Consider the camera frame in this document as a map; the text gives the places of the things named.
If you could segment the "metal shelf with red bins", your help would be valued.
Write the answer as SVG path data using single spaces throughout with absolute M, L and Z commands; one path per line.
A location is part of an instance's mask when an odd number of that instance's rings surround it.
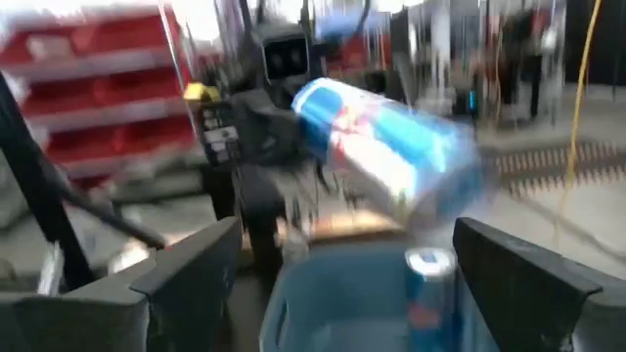
M 194 143 L 182 98 L 191 75 L 168 6 L 37 16 L 0 45 L 0 71 L 24 80 L 22 115 L 48 134 L 45 154 L 73 180 L 102 180 Z

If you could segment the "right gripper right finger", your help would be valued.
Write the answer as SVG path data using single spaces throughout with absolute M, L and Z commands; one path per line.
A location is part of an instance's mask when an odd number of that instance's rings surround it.
M 453 246 L 501 352 L 626 352 L 626 280 L 468 217 Z

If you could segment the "yellow tape tag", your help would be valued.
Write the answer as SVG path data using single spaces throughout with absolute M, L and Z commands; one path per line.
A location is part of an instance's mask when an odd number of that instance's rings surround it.
M 221 95 L 215 86 L 207 86 L 199 82 L 189 83 L 184 91 L 183 98 L 187 102 L 220 102 Z

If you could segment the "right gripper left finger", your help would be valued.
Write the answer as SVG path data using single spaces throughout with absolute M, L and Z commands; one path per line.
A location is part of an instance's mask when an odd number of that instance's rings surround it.
M 227 217 L 70 292 L 0 293 L 0 352 L 209 352 L 242 240 Z

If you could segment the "black aluminium table frame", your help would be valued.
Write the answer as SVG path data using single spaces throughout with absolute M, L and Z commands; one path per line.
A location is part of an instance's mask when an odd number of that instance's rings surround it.
M 96 280 L 64 208 L 67 201 L 90 213 L 123 235 L 153 249 L 164 249 L 167 240 L 140 228 L 110 208 L 75 191 L 61 178 L 32 138 L 3 73 L 0 72 L 0 150 L 16 177 L 25 201 L 47 242 L 60 250 L 64 263 L 61 279 L 73 290 Z

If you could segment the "orange black striped mat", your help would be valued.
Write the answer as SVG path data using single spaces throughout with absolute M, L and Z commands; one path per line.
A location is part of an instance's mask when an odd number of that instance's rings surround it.
M 500 187 L 515 198 L 566 185 L 570 142 L 552 141 L 516 149 L 485 149 L 483 163 Z M 626 147 L 582 139 L 576 142 L 572 184 L 582 186 L 626 179 Z

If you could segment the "blue plastic bin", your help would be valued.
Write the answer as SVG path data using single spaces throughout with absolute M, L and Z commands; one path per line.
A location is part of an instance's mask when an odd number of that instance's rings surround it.
M 260 352 L 410 352 L 402 244 L 319 249 L 274 286 Z M 454 349 L 501 352 L 461 275 L 455 281 Z

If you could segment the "slim Red Bull can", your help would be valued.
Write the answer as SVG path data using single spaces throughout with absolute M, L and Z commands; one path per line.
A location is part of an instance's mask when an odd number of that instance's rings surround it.
M 451 352 L 456 255 L 445 248 L 412 247 L 405 262 L 409 351 Z
M 401 226 L 453 218 L 484 191 L 471 130 L 330 78 L 294 96 L 310 152 Z

